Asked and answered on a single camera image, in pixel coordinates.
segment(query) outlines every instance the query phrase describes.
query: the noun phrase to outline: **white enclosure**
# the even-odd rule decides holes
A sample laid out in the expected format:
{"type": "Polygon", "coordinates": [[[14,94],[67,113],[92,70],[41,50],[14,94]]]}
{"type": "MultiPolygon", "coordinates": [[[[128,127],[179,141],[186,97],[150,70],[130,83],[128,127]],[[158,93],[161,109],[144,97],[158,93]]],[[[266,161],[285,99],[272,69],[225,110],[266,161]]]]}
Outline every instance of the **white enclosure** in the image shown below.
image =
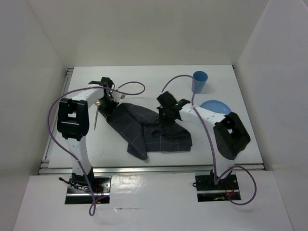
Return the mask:
{"type": "MultiPolygon", "coordinates": [[[[32,176],[14,231],[199,231],[204,230],[205,224],[206,230],[292,231],[273,173],[251,172],[260,191],[252,204],[237,209],[228,201],[198,203],[191,187],[193,173],[114,176],[110,204],[98,206],[94,217],[85,214],[89,205],[63,204],[66,186],[59,185],[59,176],[32,176]]],[[[244,172],[238,172],[237,177],[243,184],[241,194],[246,200],[253,191],[251,179],[244,172]]]]}
{"type": "MultiPolygon", "coordinates": [[[[228,65],[238,81],[257,152],[274,173],[293,229],[306,230],[307,4],[0,1],[0,230],[13,230],[29,176],[39,171],[48,140],[46,113],[63,90],[65,69],[125,65],[228,65]]],[[[271,173],[265,174],[274,182],[271,173]]],[[[261,204],[272,196],[265,192],[278,194],[272,203],[283,209],[276,186],[261,190],[261,204]]],[[[283,211],[280,218],[286,218],[283,211]]],[[[23,228],[20,221],[17,230],[23,228]]]]}

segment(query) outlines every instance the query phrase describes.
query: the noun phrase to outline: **white tabletop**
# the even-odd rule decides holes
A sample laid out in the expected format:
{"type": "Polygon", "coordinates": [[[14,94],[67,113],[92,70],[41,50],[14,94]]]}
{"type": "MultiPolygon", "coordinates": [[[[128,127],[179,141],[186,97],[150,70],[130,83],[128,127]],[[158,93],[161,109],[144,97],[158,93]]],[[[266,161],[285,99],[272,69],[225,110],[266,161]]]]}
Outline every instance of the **white tabletop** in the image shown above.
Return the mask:
{"type": "MultiPolygon", "coordinates": [[[[90,205],[64,204],[67,185],[59,176],[32,176],[14,231],[292,231],[273,173],[251,173],[258,192],[245,206],[197,202],[193,173],[113,176],[110,204],[98,205],[93,217],[90,205]]],[[[247,201],[252,181],[236,175],[247,201]]]]}
{"type": "MultiPolygon", "coordinates": [[[[128,81],[140,81],[146,85],[142,95],[127,96],[122,102],[141,105],[157,111],[156,98],[163,86],[174,76],[192,75],[202,70],[208,74],[208,81],[201,94],[195,97],[195,104],[201,105],[208,100],[219,100],[226,103],[236,112],[245,125],[251,142],[236,159],[239,164],[263,163],[257,146],[242,95],[231,65],[179,65],[179,66],[100,66],[75,67],[68,90],[84,88],[92,80],[110,77],[116,87],[128,81]]],[[[187,77],[174,80],[167,90],[177,99],[192,97],[192,80],[187,77]]],[[[121,88],[126,92],[138,92],[139,85],[127,85],[121,88]]],[[[209,143],[203,128],[189,122],[178,121],[192,136],[192,148],[185,153],[148,153],[146,162],[127,152],[128,143],[99,114],[96,130],[93,130],[96,106],[89,109],[90,130],[87,134],[87,148],[90,162],[94,167],[151,167],[151,166],[189,166],[211,165],[213,163],[209,143]]],[[[66,147],[66,143],[56,129],[56,139],[66,147]]],[[[51,142],[47,157],[50,168],[71,167],[70,156],[51,142]]]]}

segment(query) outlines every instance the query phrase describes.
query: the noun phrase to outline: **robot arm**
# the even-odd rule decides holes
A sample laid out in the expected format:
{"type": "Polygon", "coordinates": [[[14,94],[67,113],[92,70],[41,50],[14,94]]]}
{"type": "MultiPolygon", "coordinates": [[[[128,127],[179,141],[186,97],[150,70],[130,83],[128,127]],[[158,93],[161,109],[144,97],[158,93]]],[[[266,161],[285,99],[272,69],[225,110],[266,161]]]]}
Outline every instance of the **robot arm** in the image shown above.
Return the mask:
{"type": "MultiPolygon", "coordinates": [[[[206,127],[209,128],[209,131],[212,131],[212,136],[215,137],[213,140],[216,143],[213,145],[216,146],[220,153],[215,153],[218,176],[234,165],[234,160],[238,153],[244,150],[250,142],[249,134],[238,115],[234,112],[225,115],[195,105],[193,106],[188,100],[182,99],[177,102],[167,91],[161,94],[157,100],[161,104],[158,110],[162,126],[175,123],[175,119],[189,121],[202,126],[202,122],[194,110],[195,107],[206,127]]],[[[226,173],[222,179],[226,178],[229,173],[226,173]]]]}
{"type": "MultiPolygon", "coordinates": [[[[113,82],[110,78],[103,77],[101,81],[92,81],[89,87],[106,86],[111,88],[113,82]]],[[[61,99],[59,103],[59,113],[57,120],[57,129],[65,138],[68,149],[82,163],[90,182],[94,179],[93,167],[89,162],[86,135],[89,131],[89,112],[90,108],[97,100],[104,103],[108,102],[108,108],[115,108],[118,104],[109,96],[109,90],[105,89],[89,89],[84,90],[72,99],[61,99]]],[[[80,169],[77,161],[72,158],[73,173],[71,183],[74,185],[87,186],[84,174],[80,169]]]]}

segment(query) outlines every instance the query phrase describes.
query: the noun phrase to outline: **blue bowl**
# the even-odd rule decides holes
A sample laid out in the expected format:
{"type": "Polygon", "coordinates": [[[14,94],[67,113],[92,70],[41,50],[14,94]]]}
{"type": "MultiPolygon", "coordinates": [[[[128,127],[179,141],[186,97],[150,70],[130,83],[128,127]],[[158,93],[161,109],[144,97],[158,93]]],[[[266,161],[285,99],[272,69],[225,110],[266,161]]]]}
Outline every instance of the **blue bowl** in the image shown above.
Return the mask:
{"type": "Polygon", "coordinates": [[[218,100],[206,101],[200,107],[216,113],[229,114],[231,112],[231,109],[225,103],[218,100]]]}

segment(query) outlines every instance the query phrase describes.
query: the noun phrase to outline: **cloth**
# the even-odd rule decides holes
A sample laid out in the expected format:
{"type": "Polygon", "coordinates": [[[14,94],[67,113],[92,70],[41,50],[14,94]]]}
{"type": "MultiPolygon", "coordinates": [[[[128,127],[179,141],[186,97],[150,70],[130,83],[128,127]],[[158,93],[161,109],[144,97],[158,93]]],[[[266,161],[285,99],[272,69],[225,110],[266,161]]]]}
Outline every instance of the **cloth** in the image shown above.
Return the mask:
{"type": "Polygon", "coordinates": [[[127,151],[135,157],[146,160],[147,152],[190,151],[192,138],[179,124],[161,128],[158,113],[131,103],[122,103],[107,119],[128,142],[127,151]]]}

